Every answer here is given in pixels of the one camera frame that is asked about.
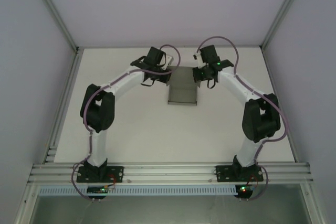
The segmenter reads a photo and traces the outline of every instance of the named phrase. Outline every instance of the black joint housing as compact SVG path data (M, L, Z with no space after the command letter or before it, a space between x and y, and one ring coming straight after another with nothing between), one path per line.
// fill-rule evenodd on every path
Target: black joint housing
M164 51L161 51L155 47L151 47L149 50L147 56L142 56L138 60L135 60L131 63L131 66L136 66L137 68L143 69L143 70L150 70L153 72L158 73L165 73L169 72L170 69L163 70L160 66L162 57L164 57L166 53ZM159 81L163 83L168 83L170 80L170 74L152 74L152 73L146 73L144 76L144 80L151 79L152 81Z
M206 64L202 68L193 68L195 82L214 80L218 82L218 72L234 65L229 60L222 60L217 55L214 45L200 49L202 61Z
M217 55L216 48L214 45L203 47L200 49L201 57L203 62L207 64L213 64L220 62L220 58Z
M162 57L165 56L165 52L155 47L151 47L147 56L143 59L143 62L149 66L157 66L160 64Z
M90 97L100 89L100 86L91 84L86 89L82 107L80 109L80 116L84 117L84 109ZM114 121L114 104L115 96L111 92L101 91L90 102L86 114L86 120L90 127L97 133L107 130Z
M275 94L266 94L265 97L278 106ZM245 103L242 126L246 137L258 143L263 138L274 136L280 129L280 115L262 98L249 100Z

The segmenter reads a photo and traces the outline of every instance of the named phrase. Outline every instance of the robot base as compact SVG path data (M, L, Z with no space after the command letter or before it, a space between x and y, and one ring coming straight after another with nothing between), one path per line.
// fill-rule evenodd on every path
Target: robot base
M123 175L124 167L108 166L107 159L99 167L85 161L84 165L78 169L76 181L77 183L121 183Z
M257 165L242 167L235 156L232 165L216 166L217 182L258 182L264 181L261 168Z

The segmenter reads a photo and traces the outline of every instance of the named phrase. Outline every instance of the black mounting bracket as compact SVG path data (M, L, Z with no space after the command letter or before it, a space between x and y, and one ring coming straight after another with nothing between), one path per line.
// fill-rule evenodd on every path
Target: black mounting bracket
M214 83L216 83L218 82L218 72L224 68L234 66L229 60L221 60L219 58L214 45L201 48L200 53L202 61L206 65L201 68L193 68L195 82L214 80Z
M261 168L257 165L242 167L235 156L232 165L216 166L217 182L258 182L264 181Z
M137 68L144 69L144 70L150 70L153 72L159 72L159 73L167 73L170 71L170 69L163 70L160 66L160 62L163 57L166 57L166 53L164 51L161 51L155 47L151 47L147 56L142 56L139 59L133 61L131 63L131 66L136 66ZM146 73L144 76L144 80L147 80L148 78L152 81L159 81L163 83L168 83L170 80L170 74L164 74L164 75L158 75L153 73Z
M124 176L123 166L108 166L107 159L99 167L87 161L78 169L77 183L121 183Z

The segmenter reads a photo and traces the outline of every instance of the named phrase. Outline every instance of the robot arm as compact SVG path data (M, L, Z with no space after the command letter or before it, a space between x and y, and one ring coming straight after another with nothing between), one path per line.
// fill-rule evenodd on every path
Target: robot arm
M200 49L200 52L194 55L194 58L198 62L198 67L193 68L195 82L207 81L208 88L213 88L216 83L220 83L244 106L242 128L246 137L232 165L235 174L233 181L244 181L246 176L255 172L254 158L262 143L260 140L273 136L280 129L279 113L254 93L254 91L261 94L264 94L264 92L255 89L244 78L240 77L244 83L253 89L252 92L237 80L234 65L229 60L221 61L213 45ZM214 82L212 87L209 87L210 81ZM264 94L264 96L278 105L277 97L274 94Z
M164 64L160 65L163 57L165 58ZM152 47L147 56L143 56L132 62L131 66L124 73L112 81L101 86L91 84L87 88L80 111L81 117L84 116L84 109L90 97L101 87L110 86L95 96L86 114L88 126L93 129L91 140L92 153L87 160L87 164L85 164L90 170L102 170L102 168L107 165L106 137L107 130L114 121L115 102L130 89L139 84L143 84L147 79L151 79L153 83L154 81L168 83L171 73L155 75L145 71L169 72L167 67L172 61L173 58L171 56L167 56L163 51Z

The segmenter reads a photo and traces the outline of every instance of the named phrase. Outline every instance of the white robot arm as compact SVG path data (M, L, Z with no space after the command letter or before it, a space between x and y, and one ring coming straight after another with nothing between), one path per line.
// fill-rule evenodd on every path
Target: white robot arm
M240 151L234 157L232 166L219 169L219 166L216 167L217 180L219 182L248 181L249 176L258 174L260 171L260 168L255 165L255 157L262 141L273 136L280 129L279 113L255 92L263 94L275 105L278 105L277 97L274 94L264 94L239 76L240 80L253 91L242 85L236 78L234 65L228 60L221 61L213 45L201 48L194 58L198 62L198 67L193 68L195 82L207 81L210 89L215 87L216 83L222 84L244 106L242 128L245 139ZM210 81L214 82L212 87L209 87ZM225 173L221 176L224 179L218 179L219 170L222 175Z
M80 167L81 174L86 177L87 182L101 182L107 173L106 137L107 130L114 121L115 102L133 87L144 84L147 79L168 83L171 70L167 67L172 63L173 57L167 56L165 52L151 48L147 56L143 56L131 63L131 66L114 80L97 86L91 84L87 90L82 103L80 116L86 116L87 127L91 129L90 156Z

